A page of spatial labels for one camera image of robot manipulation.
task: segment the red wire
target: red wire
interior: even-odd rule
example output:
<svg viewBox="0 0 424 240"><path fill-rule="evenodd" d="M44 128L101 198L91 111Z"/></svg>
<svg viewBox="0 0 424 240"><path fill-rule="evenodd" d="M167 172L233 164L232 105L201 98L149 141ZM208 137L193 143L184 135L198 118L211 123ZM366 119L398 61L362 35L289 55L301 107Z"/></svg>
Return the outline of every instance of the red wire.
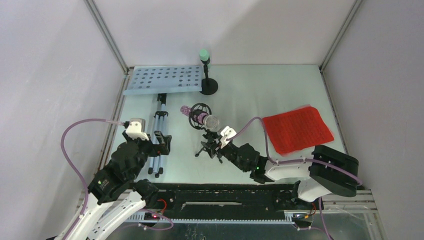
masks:
<svg viewBox="0 0 424 240"><path fill-rule="evenodd" d="M163 200L162 198L161 198L161 199L158 199L157 201L158 201L158 202L163 202L163 203L165 204L165 206L164 206L164 207L163 207L163 209L161 210L162 214L164 214L165 209L167 209L167 202L166 202L165 200Z"/></svg>

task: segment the microphone stand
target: microphone stand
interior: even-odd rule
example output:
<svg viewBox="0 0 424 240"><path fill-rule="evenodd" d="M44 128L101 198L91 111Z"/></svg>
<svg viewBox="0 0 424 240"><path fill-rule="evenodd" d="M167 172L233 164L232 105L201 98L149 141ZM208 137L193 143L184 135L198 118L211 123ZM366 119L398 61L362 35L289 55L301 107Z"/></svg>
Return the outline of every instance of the microphone stand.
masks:
<svg viewBox="0 0 424 240"><path fill-rule="evenodd" d="M209 78L208 64L211 62L208 51L200 50L200 60L203 63L203 72L205 78L201 80L201 91L203 95L212 95L218 91L218 83L213 78Z"/></svg>

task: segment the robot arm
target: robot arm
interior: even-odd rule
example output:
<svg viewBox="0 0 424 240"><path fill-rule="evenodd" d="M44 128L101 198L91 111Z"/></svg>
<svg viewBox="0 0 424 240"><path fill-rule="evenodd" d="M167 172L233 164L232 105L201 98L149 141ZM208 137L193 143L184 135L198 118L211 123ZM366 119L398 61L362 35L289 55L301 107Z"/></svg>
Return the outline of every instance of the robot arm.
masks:
<svg viewBox="0 0 424 240"><path fill-rule="evenodd" d="M86 209L80 214L83 204L71 222L54 240L104 240L129 216L149 203L156 203L158 189L147 179L135 184L131 192L118 206L104 217L103 214L139 175L148 157L168 155L172 137L154 134L158 144L153 144L144 132L145 121L132 118L124 124L122 133L126 142L112 153L109 163L95 175L88 185Z"/></svg>
<svg viewBox="0 0 424 240"><path fill-rule="evenodd" d="M243 172L251 172L250 178L264 184L282 179L298 178L294 185L296 197L314 202L317 198L333 193L344 197L354 197L358 183L351 177L321 164L309 161L296 161L288 164L276 164L265 156L261 156L248 143L237 147L228 140L236 135L229 126L219 133L205 130L203 135L207 142L202 142L202 150L208 152L211 158L224 157ZM313 158L331 163L349 173L358 174L358 160L324 145L315 146Z"/></svg>

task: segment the red silicone mat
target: red silicone mat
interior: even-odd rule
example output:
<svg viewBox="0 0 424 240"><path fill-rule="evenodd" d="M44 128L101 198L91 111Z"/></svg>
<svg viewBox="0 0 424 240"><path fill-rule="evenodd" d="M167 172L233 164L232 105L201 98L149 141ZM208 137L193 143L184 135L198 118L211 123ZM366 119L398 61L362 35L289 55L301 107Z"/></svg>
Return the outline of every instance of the red silicone mat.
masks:
<svg viewBox="0 0 424 240"><path fill-rule="evenodd" d="M320 113L312 106L267 116L263 122L275 151L281 155L334 141Z"/></svg>

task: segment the black tripod base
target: black tripod base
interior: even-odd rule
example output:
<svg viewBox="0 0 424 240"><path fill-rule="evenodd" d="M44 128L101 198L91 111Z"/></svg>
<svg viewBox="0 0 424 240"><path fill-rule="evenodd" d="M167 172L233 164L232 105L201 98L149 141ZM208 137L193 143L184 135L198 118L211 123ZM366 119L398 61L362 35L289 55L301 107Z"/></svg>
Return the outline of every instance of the black tripod base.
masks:
<svg viewBox="0 0 424 240"><path fill-rule="evenodd" d="M213 78L201 80L201 91L203 95L212 95L218 91L218 83Z"/></svg>

